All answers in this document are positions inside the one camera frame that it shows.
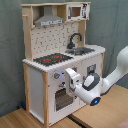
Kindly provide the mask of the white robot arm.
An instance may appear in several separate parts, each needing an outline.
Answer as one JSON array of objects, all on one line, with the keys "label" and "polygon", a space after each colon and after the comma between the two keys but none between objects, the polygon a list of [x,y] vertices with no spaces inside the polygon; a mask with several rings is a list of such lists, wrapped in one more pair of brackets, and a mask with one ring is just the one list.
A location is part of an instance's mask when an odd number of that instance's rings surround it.
[{"label": "white robot arm", "polygon": [[117,56],[117,67],[106,78],[100,77],[97,73],[88,74],[84,80],[81,75],[71,68],[65,70],[66,93],[79,97],[90,106],[100,102],[101,95],[128,73],[128,46],[122,49]]}]

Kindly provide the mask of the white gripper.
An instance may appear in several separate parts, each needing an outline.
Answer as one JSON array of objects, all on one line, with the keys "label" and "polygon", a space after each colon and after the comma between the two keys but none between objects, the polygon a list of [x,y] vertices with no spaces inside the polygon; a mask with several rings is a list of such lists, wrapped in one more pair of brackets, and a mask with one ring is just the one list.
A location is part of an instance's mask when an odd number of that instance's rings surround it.
[{"label": "white gripper", "polygon": [[81,82],[81,75],[71,68],[65,70],[65,85],[67,88],[75,89]]}]

